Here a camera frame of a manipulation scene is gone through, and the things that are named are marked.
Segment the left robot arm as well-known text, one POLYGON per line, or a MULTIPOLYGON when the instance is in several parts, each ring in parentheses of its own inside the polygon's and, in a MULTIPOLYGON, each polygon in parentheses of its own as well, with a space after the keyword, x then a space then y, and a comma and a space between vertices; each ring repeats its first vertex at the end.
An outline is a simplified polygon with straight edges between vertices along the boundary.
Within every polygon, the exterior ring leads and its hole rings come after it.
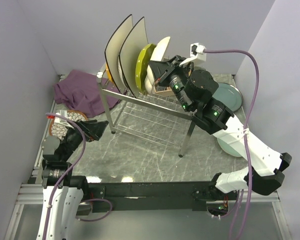
POLYGON ((80 144, 98 141, 109 122, 79 120, 59 138, 49 136, 43 142, 43 204, 38 240, 68 240, 81 201, 91 197, 87 178, 73 175, 74 165, 68 161, 80 144))

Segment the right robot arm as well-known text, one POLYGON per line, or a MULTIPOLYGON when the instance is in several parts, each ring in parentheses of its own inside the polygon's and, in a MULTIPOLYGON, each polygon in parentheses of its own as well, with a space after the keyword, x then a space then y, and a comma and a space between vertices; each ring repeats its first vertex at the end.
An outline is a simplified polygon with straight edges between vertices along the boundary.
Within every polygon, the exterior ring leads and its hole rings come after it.
POLYGON ((170 87, 186 112, 192 112, 192 121, 202 130, 222 140, 250 166, 230 173, 217 173, 208 183, 209 195, 220 200, 226 194, 249 189, 268 196, 283 184, 283 171, 290 165, 292 156, 279 153, 245 128, 239 118, 224 103, 213 97, 219 84, 203 69, 195 69, 193 63, 185 66, 183 58, 176 55, 170 60, 151 60, 148 64, 155 84, 170 87))

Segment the teal round plate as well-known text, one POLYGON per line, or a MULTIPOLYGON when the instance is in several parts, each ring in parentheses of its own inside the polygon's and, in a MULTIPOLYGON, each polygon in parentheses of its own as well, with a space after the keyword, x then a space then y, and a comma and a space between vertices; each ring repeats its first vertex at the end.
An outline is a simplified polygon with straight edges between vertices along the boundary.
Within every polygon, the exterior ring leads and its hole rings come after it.
POLYGON ((212 97, 222 102, 232 112, 239 110, 244 102, 241 92, 235 86, 228 83, 218 83, 218 89, 212 97))

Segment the mint floral plate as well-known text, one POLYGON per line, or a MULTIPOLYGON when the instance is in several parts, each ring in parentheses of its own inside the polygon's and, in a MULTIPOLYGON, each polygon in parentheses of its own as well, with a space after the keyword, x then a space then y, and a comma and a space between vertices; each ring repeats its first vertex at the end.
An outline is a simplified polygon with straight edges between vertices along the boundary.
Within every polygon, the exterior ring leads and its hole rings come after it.
POLYGON ((234 157, 243 157, 247 159, 247 153, 245 148, 245 143, 243 140, 237 141, 234 144, 228 144, 222 139, 218 138, 217 142, 221 149, 227 154, 234 157))

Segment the floral patterned plate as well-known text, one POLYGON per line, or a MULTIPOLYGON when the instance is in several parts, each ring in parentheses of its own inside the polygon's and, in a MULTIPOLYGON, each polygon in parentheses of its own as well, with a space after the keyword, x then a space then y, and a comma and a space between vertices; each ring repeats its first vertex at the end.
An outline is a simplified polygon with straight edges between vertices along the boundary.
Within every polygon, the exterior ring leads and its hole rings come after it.
MULTIPOLYGON (((57 110, 56 114, 67 117, 67 119, 73 122, 88 120, 87 116, 84 113, 76 110, 57 110)), ((66 120, 56 117, 52 118, 48 132, 50 136, 55 136, 62 140, 66 136, 68 128, 73 129, 74 127, 66 120)))

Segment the green polka dot plate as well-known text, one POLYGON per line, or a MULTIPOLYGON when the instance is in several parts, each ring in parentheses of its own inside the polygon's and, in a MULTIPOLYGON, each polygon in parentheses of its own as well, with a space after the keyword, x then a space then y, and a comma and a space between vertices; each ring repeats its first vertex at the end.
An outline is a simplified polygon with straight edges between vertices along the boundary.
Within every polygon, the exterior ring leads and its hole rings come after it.
POLYGON ((135 67, 135 84, 139 92, 146 95, 148 92, 145 87, 145 79, 147 76, 147 68, 151 56, 153 54, 156 45, 153 43, 147 44, 142 48, 137 57, 136 67, 135 67))

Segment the cream round bowl plate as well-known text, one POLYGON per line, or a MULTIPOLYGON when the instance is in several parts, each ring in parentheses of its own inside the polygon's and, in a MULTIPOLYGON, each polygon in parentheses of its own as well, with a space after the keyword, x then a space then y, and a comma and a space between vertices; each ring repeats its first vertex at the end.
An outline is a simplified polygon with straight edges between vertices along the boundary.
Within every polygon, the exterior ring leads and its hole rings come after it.
MULTIPOLYGON (((168 48, 170 39, 171 39, 171 37, 167 36, 158 42, 158 44, 154 48, 152 55, 150 57, 151 61, 161 61, 164 58, 164 54, 168 48)), ((155 87, 154 87, 155 78, 153 76, 153 72, 149 65, 147 67, 146 73, 147 73, 147 75, 144 80, 145 89, 148 94, 152 94, 155 92, 155 87)))

